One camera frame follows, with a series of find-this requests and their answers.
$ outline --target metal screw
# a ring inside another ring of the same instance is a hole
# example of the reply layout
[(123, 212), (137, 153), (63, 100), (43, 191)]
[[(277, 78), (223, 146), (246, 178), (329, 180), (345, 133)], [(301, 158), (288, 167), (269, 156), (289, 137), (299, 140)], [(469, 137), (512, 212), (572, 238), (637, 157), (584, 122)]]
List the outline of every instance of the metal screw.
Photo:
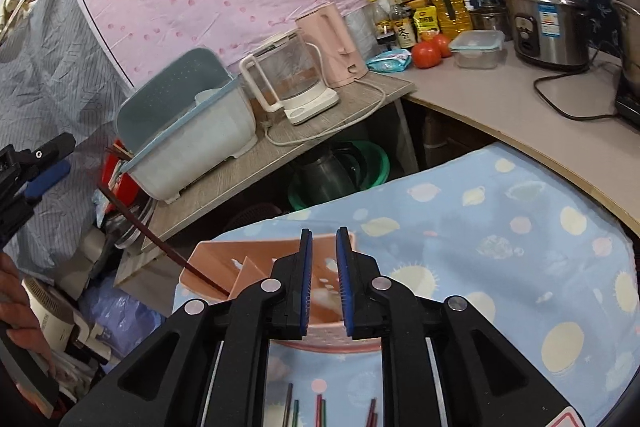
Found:
[(265, 279), (260, 284), (260, 288), (269, 293), (278, 291), (281, 286), (282, 284), (277, 279)]
[(453, 311), (463, 312), (464, 310), (466, 310), (468, 302), (466, 302), (466, 299), (464, 297), (455, 295), (447, 301), (447, 304)]
[(376, 290), (384, 291), (384, 290), (388, 290), (389, 288), (391, 288), (391, 281), (389, 279), (387, 279), (386, 277), (376, 277), (375, 279), (373, 279), (371, 281), (371, 285)]
[(204, 311), (204, 302), (193, 299), (193, 301), (189, 301), (185, 304), (184, 311), (190, 315), (201, 314)]

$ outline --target yellow snack bag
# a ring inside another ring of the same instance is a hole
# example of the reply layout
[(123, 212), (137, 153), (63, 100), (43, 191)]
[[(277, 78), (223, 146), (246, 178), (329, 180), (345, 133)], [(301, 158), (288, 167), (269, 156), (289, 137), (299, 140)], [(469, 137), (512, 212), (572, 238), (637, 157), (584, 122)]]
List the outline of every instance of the yellow snack bag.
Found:
[(420, 36), (419, 40), (424, 40), (421, 35), (426, 33), (433, 38), (440, 32), (438, 26), (438, 13), (435, 6), (425, 6), (418, 8), (414, 13), (414, 25), (416, 33)]

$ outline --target cooking oil bottle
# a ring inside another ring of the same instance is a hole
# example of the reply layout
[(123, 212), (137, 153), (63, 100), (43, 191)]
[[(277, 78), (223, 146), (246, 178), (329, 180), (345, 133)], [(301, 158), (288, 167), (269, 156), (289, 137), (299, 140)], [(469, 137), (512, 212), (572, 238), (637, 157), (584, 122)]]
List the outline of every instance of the cooking oil bottle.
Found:
[(460, 33), (472, 30), (471, 16), (464, 0), (432, 0), (438, 13), (440, 31), (449, 39), (455, 39)]
[(376, 36), (385, 37), (394, 32), (394, 28), (391, 25), (391, 18), (389, 14), (385, 12), (382, 6), (378, 4), (378, 0), (368, 0), (371, 9), (371, 17), (373, 23), (376, 25)]

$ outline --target planet print fabric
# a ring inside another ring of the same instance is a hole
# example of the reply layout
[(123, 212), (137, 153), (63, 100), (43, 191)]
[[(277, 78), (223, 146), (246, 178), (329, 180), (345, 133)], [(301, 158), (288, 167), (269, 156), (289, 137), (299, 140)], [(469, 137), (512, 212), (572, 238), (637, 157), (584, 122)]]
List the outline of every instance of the planet print fabric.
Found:
[[(639, 366), (636, 270), (620, 224), (506, 145), (217, 240), (283, 239), (300, 237), (302, 228), (320, 234), (342, 226), (383, 274), (416, 295), (465, 296), (586, 427), (604, 418)], [(178, 285), (174, 309), (194, 297)], [(268, 379), (268, 427), (282, 424), (288, 382), (305, 426), (313, 424), (316, 393), (327, 400), (331, 425), (364, 425), (374, 397), (382, 407), (379, 353), (312, 353), (272, 343)]]

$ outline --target rice cooker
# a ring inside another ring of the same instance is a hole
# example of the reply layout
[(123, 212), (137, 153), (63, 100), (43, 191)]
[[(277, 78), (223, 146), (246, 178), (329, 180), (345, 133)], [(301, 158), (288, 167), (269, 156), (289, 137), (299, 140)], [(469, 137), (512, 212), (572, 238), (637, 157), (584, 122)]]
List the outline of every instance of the rice cooker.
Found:
[(561, 71), (589, 62), (584, 0), (505, 0), (518, 57)]

